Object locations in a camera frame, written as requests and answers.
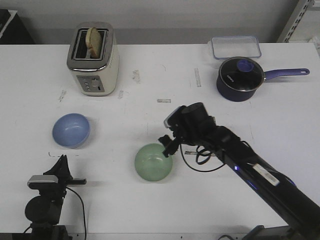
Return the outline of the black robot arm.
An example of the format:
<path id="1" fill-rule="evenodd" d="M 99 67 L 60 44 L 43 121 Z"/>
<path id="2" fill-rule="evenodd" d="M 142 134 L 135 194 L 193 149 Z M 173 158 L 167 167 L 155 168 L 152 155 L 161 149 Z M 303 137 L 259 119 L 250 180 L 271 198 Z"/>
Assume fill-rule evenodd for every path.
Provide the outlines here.
<path id="1" fill-rule="evenodd" d="M 300 191 L 293 181 L 277 171 L 248 143 L 224 126 L 216 125 L 203 103 L 179 106 L 165 120 L 173 132 L 158 140 L 168 157 L 182 144 L 200 146 L 200 156 L 214 154 L 248 184 L 286 223 L 266 228 L 258 225 L 244 236 L 245 240 L 318 240 L 320 238 L 320 207 Z"/>
<path id="2" fill-rule="evenodd" d="M 31 221 L 30 240 L 71 240 L 65 225 L 59 225 L 64 199 L 69 186 L 85 185 L 85 178 L 73 178 L 68 158 L 61 155 L 54 166 L 40 175 L 33 175 L 27 186 L 38 190 L 38 196 L 26 205 L 24 214 Z"/>

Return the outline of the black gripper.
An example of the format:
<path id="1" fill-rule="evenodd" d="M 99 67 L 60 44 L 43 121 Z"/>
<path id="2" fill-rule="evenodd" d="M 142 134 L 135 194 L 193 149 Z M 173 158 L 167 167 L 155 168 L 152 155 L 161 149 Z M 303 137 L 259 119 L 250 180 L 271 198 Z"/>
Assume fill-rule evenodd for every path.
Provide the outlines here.
<path id="1" fill-rule="evenodd" d="M 85 185 L 87 183 L 86 178 L 74 178 L 71 175 L 68 158 L 66 155 L 61 155 L 57 162 L 50 169 L 49 173 L 46 172 L 42 175 L 54 175 L 58 178 L 58 185 L 56 187 L 39 190 L 40 196 L 43 196 L 51 201 L 63 201 L 67 194 L 68 186 Z"/>
<path id="2" fill-rule="evenodd" d="M 216 124 L 208 115 L 203 103 L 196 102 L 186 106 L 177 122 L 171 127 L 175 139 L 172 140 L 167 134 L 158 138 L 158 141 L 164 146 L 163 155 L 166 158 L 174 155 L 180 143 L 204 146 L 207 135 L 215 128 Z"/>

